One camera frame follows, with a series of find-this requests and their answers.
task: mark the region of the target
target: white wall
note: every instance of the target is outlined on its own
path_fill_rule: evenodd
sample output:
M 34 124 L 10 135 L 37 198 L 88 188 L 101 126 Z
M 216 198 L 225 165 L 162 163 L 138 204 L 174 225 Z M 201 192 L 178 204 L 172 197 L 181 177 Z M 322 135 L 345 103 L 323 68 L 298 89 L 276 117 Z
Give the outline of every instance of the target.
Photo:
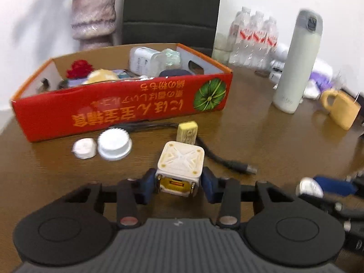
M 116 0 L 118 19 L 122 1 Z M 71 38 L 71 0 L 1 0 L 0 109 L 19 85 L 50 57 L 77 50 Z M 324 21 L 319 57 L 334 69 L 351 71 L 347 86 L 364 91 L 364 0 L 221 0 L 218 31 L 226 32 L 241 6 L 277 19 L 279 40 L 289 45 L 299 8 L 311 8 Z

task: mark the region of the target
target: gray thermos lid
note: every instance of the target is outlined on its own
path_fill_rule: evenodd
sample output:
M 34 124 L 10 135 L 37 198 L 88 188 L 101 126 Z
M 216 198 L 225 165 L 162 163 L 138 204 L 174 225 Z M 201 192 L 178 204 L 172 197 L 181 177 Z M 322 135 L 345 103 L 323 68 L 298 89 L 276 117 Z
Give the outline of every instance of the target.
M 323 28 L 322 17 L 309 9 L 301 9 L 297 16 L 296 28 L 305 28 L 311 33 L 321 36 Z

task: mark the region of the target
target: mug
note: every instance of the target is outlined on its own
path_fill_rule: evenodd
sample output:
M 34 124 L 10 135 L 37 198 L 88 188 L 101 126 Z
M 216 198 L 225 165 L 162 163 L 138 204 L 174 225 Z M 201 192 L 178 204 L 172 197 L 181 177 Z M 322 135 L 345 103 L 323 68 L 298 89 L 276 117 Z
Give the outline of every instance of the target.
M 331 106 L 327 101 L 330 96 L 335 98 Z M 330 112 L 331 119 L 343 129 L 349 130 L 359 113 L 360 105 L 350 95 L 333 89 L 324 91 L 320 101 L 323 107 Z

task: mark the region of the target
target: vase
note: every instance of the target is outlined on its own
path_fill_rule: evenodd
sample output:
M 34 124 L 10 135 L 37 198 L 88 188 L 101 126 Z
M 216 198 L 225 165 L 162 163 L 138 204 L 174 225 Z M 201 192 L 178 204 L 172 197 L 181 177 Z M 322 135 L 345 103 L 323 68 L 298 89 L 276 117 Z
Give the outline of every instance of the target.
M 115 0 L 72 0 L 72 37 L 80 50 L 112 46 Z

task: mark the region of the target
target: black cable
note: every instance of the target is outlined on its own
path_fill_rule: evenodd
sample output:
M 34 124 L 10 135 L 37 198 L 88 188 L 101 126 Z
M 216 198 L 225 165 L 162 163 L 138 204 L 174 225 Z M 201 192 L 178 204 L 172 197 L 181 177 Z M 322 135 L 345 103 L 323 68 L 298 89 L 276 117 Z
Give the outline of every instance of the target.
M 148 130 L 148 129 L 157 129 L 161 127 L 173 127 L 178 128 L 178 123 L 174 122 L 161 122 L 161 123 L 151 123 L 151 122 L 134 122 L 134 123 L 120 123 L 115 124 L 111 126 L 112 128 L 120 128 L 126 130 L 128 133 L 134 132 L 134 131 L 142 131 L 142 130 Z M 208 146 L 203 142 L 203 140 L 197 136 L 196 137 L 196 143 L 198 146 L 203 148 L 205 151 L 205 155 L 209 157 L 210 159 L 214 160 L 216 163 L 219 163 L 228 169 L 237 171 L 241 174 L 256 174 L 257 169 L 252 167 L 249 164 L 241 163 L 240 161 L 236 160 L 226 160 L 223 159 L 216 154 L 214 154 Z

